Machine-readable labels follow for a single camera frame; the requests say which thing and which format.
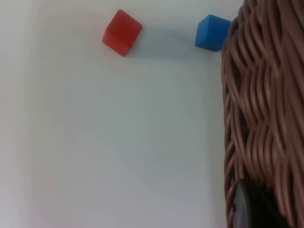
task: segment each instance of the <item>basket weave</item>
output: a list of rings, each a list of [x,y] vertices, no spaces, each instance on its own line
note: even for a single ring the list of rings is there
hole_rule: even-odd
[[[222,60],[228,227],[236,182],[247,179],[304,228],[304,1],[245,0]]]

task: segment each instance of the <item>cube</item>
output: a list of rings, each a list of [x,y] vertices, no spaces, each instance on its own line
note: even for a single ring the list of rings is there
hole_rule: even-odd
[[[231,21],[209,14],[198,25],[195,46],[210,51],[222,49]]]
[[[123,10],[118,10],[105,30],[102,42],[121,56],[126,56],[143,26]]]

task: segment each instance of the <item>black object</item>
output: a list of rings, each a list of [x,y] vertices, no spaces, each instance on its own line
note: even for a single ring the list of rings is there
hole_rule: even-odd
[[[234,228],[289,228],[266,189],[239,180],[235,194]]]

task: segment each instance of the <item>white background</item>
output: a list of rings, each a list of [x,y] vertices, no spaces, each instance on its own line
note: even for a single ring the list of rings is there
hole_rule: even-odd
[[[221,53],[241,0],[2,0],[0,227],[223,228]],[[128,57],[101,44],[118,9]]]

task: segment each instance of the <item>blue cube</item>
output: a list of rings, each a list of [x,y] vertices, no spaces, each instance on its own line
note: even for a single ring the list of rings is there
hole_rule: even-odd
[[[209,14],[198,25],[195,46],[210,51],[222,49],[231,21]]]

